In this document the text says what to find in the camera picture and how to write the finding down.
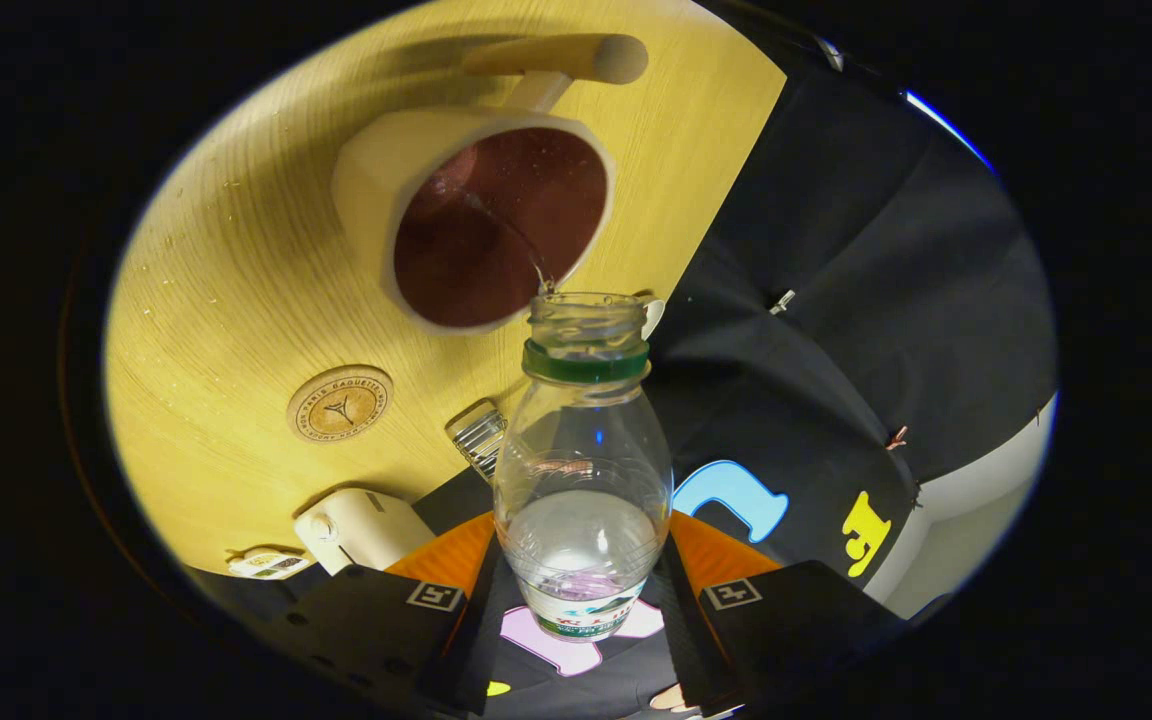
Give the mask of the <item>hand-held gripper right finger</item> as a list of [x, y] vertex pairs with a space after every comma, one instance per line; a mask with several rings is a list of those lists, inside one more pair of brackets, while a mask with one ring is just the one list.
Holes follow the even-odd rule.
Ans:
[[669, 520], [666, 638], [682, 700], [704, 715], [783, 707], [905, 628], [823, 562], [780, 566], [704, 521]]

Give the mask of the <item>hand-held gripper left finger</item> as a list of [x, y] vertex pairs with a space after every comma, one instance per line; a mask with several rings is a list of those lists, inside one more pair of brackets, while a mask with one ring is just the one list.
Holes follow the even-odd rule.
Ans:
[[349, 564], [266, 626], [293, 660], [388, 717], [482, 717], [495, 662], [499, 544], [488, 511], [387, 571]]

